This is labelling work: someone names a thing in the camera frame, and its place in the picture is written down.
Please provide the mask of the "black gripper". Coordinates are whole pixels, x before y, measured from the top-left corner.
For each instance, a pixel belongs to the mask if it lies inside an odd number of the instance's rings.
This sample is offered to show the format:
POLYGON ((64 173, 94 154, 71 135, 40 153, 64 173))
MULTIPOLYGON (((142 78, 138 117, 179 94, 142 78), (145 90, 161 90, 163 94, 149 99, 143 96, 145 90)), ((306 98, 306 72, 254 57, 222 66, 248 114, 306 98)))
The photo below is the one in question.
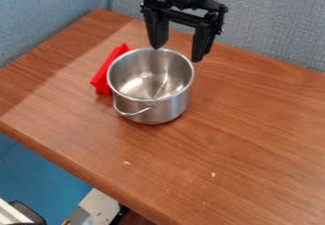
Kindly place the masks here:
POLYGON ((215 0, 143 0, 141 11, 154 49, 159 49, 167 42, 170 21, 195 28, 191 61, 201 62, 210 53, 215 35, 223 32, 227 6, 215 0))

